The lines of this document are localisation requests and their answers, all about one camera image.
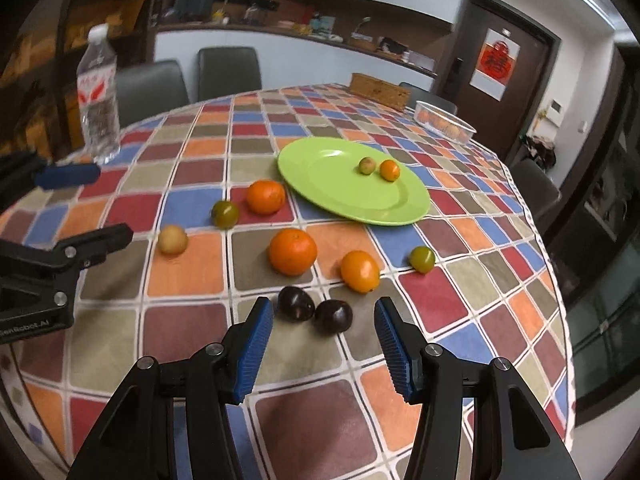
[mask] dining chair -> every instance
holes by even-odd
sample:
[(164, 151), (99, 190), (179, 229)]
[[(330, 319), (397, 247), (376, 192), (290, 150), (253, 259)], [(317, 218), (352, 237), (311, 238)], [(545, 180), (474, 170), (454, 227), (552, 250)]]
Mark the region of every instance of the dining chair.
[(560, 202), (560, 190), (530, 158), (516, 163), (510, 172), (524, 202), (529, 206), (534, 221)]
[(417, 101), (423, 101), (430, 105), (437, 106), (441, 110), (449, 112), (450, 114), (456, 115), (458, 113), (458, 107), (453, 104), (451, 101), (447, 101), (442, 97), (437, 96), (436, 94), (432, 94), (431, 92), (427, 92), (426, 90), (414, 86), (411, 83), (400, 83), (402, 88), (408, 89), (411, 94), (409, 95), (409, 102), (406, 104), (409, 108), (415, 109), (415, 104)]
[(182, 70), (175, 59), (116, 72), (120, 127), (189, 104)]
[(216, 46), (198, 52), (198, 101), (262, 89), (255, 49)]

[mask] blue gripper pad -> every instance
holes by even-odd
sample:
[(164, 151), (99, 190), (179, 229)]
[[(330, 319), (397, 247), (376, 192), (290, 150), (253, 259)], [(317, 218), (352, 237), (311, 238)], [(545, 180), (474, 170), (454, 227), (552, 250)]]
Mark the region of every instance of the blue gripper pad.
[(250, 326), (243, 327), (248, 328), (248, 335), (239, 353), (236, 383), (232, 391), (236, 404), (243, 402), (244, 397), (254, 389), (264, 351), (273, 329), (273, 316), (271, 301), (261, 296), (255, 300), (254, 307), (244, 322), (245, 325), (250, 324)]
[(402, 395), (404, 402), (408, 402), (415, 393), (411, 381), (411, 362), (381, 300), (376, 302), (373, 324), (396, 392)]

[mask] table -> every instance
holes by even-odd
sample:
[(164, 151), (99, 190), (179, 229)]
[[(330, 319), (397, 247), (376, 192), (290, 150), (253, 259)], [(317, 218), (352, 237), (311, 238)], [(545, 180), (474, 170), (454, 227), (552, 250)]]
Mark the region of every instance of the table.
[[(407, 164), (429, 188), (430, 212), (412, 226), (366, 226), (289, 190), (272, 217), (251, 214), (242, 204), (249, 184), (279, 179), (277, 153), (309, 135), (364, 142)], [(241, 205), (228, 232), (209, 221), (223, 197)], [(0, 377), (31, 439), (67, 468), (138, 357), (187, 358), (242, 321), (258, 295), (295, 283), (317, 302), (349, 301), (353, 326), (325, 337), (311, 323), (276, 320), (254, 392), (229, 408), (247, 480), (402, 478), (419, 406), (394, 393), (372, 323), (380, 296), (391, 296), (429, 340), (459, 357), (510, 359), (570, 447), (575, 388), (565, 311), (523, 205), (493, 153), (451, 144), (342, 86), (253, 92), (174, 110), (128, 128), (95, 184), (36, 190), (2, 216), (2, 237), (39, 247), (121, 221), (135, 234), (127, 249), (81, 276), (73, 328), (0, 348)], [(190, 235), (173, 259), (156, 253), (167, 224)], [(316, 264), (299, 278), (274, 272), (264, 253), (284, 226), (306, 229), (318, 242)], [(438, 261), (423, 276), (406, 258), (425, 240)], [(337, 273), (355, 249), (383, 269), (378, 289), (364, 296)], [(467, 399), (462, 472), (470, 467), (473, 423)], [(175, 429), (183, 480), (190, 470), (179, 403)]]

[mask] orange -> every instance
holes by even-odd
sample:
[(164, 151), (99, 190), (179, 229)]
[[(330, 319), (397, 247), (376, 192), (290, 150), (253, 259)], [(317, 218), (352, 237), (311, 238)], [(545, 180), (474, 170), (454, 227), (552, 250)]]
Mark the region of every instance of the orange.
[(284, 186), (273, 180), (256, 180), (246, 192), (246, 203), (257, 215), (272, 215), (286, 201)]
[(269, 243), (269, 261), (285, 276), (299, 276), (309, 270), (318, 257), (314, 239), (301, 229), (279, 231)]
[(365, 251), (351, 251), (340, 263), (340, 275), (356, 292), (366, 294), (380, 284), (380, 268)]
[(400, 168), (395, 161), (388, 158), (380, 164), (380, 176), (389, 182), (395, 182), (400, 176)]

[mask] plastic water bottle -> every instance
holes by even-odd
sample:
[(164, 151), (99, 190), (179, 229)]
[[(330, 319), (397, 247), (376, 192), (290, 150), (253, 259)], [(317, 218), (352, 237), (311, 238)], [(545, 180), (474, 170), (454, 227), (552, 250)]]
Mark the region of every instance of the plastic water bottle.
[(116, 53), (107, 41), (109, 25), (89, 31), (78, 65), (78, 105), (84, 144), (97, 164), (106, 164), (120, 151), (120, 121), (116, 102)]

